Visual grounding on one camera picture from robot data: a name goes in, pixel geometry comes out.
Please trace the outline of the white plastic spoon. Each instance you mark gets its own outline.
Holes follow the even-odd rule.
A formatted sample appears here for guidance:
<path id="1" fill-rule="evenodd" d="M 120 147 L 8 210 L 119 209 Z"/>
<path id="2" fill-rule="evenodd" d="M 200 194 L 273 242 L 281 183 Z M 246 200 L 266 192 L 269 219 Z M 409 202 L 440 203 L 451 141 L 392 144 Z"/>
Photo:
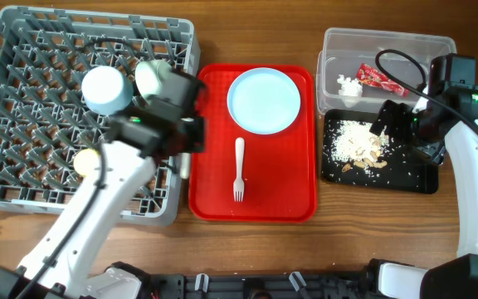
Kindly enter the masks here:
<path id="1" fill-rule="evenodd" d="M 191 155 L 189 153 L 181 154 L 180 177 L 188 179 L 191 171 Z"/>

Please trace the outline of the white plastic fork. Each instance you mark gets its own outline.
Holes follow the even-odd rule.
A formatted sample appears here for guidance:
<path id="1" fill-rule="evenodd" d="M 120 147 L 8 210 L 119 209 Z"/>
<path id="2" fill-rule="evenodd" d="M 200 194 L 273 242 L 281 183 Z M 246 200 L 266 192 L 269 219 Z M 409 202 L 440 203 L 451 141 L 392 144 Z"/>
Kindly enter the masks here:
<path id="1" fill-rule="evenodd" d="M 236 178 L 233 182 L 233 193 L 235 202 L 242 202 L 244 198 L 245 184 L 242 178 L 244 153 L 245 140 L 242 137 L 239 137 L 235 141 Z"/>

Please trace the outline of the green bowl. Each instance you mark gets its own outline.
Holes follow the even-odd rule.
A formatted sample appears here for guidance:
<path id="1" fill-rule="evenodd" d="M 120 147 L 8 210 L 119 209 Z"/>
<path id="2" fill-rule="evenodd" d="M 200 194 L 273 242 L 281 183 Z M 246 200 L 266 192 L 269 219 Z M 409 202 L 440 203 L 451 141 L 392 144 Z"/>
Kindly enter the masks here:
<path id="1" fill-rule="evenodd" d="M 135 84 L 141 97 L 150 104 L 152 96 L 156 96 L 172 70 L 165 60 L 140 61 L 135 68 Z"/>

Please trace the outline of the rice and food scraps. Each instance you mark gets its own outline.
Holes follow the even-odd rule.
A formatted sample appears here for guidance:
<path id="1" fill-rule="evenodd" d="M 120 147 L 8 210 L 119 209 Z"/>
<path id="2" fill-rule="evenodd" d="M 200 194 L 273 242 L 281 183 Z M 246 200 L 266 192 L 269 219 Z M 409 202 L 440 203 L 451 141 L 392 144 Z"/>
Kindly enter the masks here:
<path id="1" fill-rule="evenodd" d="M 356 120 L 335 120 L 329 133 L 334 137 L 329 146 L 329 157 L 343 166 L 343 172 L 353 167 L 365 171 L 382 169 L 388 165 L 389 136 L 384 132 L 370 132 L 371 124 Z"/>

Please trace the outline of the red snack wrapper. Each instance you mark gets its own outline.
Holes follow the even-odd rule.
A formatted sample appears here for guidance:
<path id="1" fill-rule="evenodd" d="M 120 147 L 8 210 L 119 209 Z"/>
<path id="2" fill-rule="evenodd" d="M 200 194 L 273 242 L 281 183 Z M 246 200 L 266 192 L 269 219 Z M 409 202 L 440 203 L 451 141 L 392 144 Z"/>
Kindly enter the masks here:
<path id="1" fill-rule="evenodd" d="M 365 86 L 377 87 L 402 97 L 408 95 L 406 88 L 389 79 L 381 71 L 365 63 L 362 63 L 358 69 L 356 79 Z"/>

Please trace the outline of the light blue plate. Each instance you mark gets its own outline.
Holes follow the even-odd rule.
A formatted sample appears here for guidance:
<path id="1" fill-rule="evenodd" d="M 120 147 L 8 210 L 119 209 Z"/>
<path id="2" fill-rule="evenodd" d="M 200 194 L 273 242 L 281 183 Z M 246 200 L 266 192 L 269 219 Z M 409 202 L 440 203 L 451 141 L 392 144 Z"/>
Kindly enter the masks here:
<path id="1" fill-rule="evenodd" d="M 284 72 L 258 67 L 240 74 L 227 92 L 231 118 L 242 129 L 273 135 L 288 128 L 300 112 L 297 85 Z"/>

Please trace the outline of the white napkin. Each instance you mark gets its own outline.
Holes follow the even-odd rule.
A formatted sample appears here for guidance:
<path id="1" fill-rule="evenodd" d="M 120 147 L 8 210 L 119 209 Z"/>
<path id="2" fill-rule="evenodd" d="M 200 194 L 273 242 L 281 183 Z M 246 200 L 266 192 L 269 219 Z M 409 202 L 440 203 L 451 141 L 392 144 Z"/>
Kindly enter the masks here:
<path id="1" fill-rule="evenodd" d="M 339 75 L 337 83 L 340 84 L 340 96 L 360 97 L 363 94 L 363 86 L 358 79 L 351 79 L 350 77 Z"/>

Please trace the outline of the light blue small bowl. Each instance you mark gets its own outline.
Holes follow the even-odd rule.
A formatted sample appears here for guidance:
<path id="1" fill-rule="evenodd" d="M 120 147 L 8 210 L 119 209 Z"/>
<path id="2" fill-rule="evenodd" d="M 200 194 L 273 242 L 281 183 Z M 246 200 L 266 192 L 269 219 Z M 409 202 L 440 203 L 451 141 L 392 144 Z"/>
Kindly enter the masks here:
<path id="1" fill-rule="evenodd" d="M 134 88 L 129 78 L 112 66 L 88 71 L 81 85 L 86 106 L 99 115 L 113 115 L 132 102 Z"/>

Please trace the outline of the yellow plastic cup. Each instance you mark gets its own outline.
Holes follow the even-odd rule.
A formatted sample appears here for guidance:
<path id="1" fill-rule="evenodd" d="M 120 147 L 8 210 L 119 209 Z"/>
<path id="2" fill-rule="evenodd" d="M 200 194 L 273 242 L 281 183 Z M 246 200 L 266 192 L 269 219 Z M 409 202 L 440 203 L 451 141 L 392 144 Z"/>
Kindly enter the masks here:
<path id="1" fill-rule="evenodd" d="M 82 177 L 92 173 L 99 165 L 100 156 L 94 149 L 83 149 L 73 159 L 74 170 Z"/>

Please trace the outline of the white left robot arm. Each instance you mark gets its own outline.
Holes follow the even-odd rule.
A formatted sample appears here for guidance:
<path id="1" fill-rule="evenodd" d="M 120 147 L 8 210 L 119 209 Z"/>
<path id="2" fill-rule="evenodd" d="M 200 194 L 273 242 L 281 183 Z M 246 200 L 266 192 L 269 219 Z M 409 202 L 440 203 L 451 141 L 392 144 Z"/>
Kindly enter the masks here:
<path id="1" fill-rule="evenodd" d="M 110 119 L 98 145 L 100 163 L 82 181 L 45 237 L 10 270 L 0 266 L 0 298 L 150 298 L 150 276 L 116 263 L 91 277 L 90 268 L 120 212 L 155 174 L 160 161 L 203 150 L 204 120 L 197 77 L 171 70 L 148 107 L 128 107 Z"/>

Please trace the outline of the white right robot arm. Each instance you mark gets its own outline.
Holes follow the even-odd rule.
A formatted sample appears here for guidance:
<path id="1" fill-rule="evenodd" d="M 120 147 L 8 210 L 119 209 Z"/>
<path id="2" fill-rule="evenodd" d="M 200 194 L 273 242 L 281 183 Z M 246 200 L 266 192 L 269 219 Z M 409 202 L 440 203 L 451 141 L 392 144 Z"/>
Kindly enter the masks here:
<path id="1" fill-rule="evenodd" d="M 369 264 L 367 289 L 389 298 L 478 298 L 478 86 L 476 60 L 450 53 L 432 60 L 414 89 L 423 110 L 387 100 L 371 133 L 411 145 L 429 160 L 439 144 L 451 158 L 460 220 L 456 259 L 429 270 L 399 262 Z"/>

